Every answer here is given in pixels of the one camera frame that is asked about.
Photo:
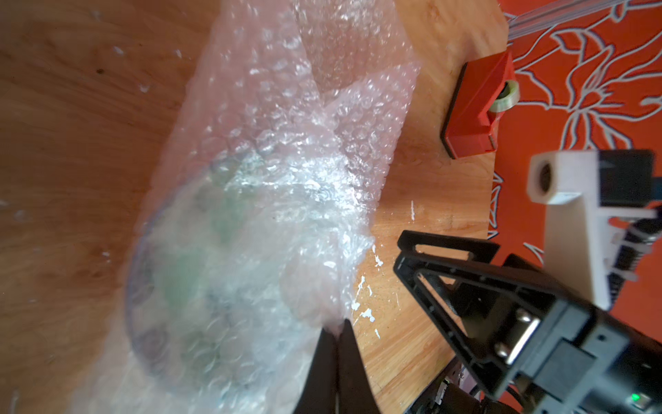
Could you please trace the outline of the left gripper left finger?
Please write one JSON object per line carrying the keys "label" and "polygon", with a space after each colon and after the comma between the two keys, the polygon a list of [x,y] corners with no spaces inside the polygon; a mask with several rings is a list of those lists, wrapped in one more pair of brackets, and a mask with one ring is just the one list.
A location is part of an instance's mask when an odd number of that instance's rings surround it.
{"label": "left gripper left finger", "polygon": [[336,337],[323,329],[319,336],[310,372],[294,414],[334,414],[338,389],[338,349]]}

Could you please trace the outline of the clear bubble wrap sheet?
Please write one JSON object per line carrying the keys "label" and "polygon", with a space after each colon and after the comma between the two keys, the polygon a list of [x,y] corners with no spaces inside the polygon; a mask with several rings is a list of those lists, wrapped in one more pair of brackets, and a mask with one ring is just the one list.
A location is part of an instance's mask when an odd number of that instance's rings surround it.
{"label": "clear bubble wrap sheet", "polygon": [[343,322],[419,71],[392,1],[222,2],[144,199],[105,352],[69,412],[293,412],[314,350],[307,369],[246,386],[170,387],[151,376],[126,324],[134,256],[185,185],[253,158],[265,169],[253,208],[277,220],[284,243],[284,300],[317,338]]}

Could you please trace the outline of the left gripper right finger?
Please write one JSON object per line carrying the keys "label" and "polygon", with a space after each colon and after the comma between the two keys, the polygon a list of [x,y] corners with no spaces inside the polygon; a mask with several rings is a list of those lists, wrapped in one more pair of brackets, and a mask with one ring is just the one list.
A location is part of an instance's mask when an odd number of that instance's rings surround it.
{"label": "left gripper right finger", "polygon": [[338,412],[346,414],[381,414],[372,394],[352,323],[346,319],[337,340]]}

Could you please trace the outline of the green leaf pattern bowl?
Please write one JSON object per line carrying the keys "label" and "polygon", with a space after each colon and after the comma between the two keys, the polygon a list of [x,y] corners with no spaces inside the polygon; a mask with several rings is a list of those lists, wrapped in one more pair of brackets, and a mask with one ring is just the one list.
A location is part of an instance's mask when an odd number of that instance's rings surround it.
{"label": "green leaf pattern bowl", "polygon": [[170,387],[246,386],[310,365],[318,330],[284,300],[277,220],[253,208],[264,172],[253,158],[224,160],[185,185],[141,238],[127,330],[137,360]]}

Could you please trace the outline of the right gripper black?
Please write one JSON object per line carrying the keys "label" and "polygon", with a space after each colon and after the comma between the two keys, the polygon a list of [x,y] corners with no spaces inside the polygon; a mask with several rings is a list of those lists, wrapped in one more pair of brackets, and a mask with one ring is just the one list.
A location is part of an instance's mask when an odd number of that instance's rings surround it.
{"label": "right gripper black", "polygon": [[661,346],[496,243],[405,231],[395,274],[490,398],[526,413],[658,413]]}

